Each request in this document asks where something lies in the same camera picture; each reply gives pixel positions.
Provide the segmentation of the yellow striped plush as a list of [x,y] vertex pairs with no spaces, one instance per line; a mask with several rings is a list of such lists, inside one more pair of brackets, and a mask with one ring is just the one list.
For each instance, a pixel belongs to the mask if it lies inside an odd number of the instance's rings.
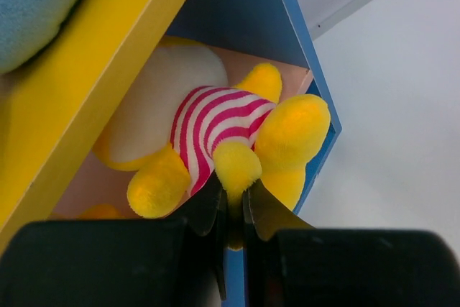
[[78,219],[123,219],[120,212],[111,204],[103,203],[90,207],[78,216]]
[[228,246],[244,245],[242,195],[255,182],[287,209],[300,199],[307,164],[328,133],[328,104],[282,97],[269,61],[241,72],[208,45],[163,37],[93,146],[109,168],[133,172],[126,196],[138,216],[170,215],[216,175],[227,194]]

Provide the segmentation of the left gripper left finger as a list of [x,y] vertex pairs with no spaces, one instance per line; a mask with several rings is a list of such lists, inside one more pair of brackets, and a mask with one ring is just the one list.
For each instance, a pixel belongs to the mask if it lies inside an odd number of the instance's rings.
[[1,256],[1,304],[220,306],[226,212],[212,175],[163,219],[29,223]]

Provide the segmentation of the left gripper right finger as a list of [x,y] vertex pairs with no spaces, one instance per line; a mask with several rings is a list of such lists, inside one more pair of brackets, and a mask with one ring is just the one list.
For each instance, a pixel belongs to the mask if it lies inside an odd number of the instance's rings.
[[459,263],[416,229],[315,229],[262,183],[242,197],[248,306],[457,306]]

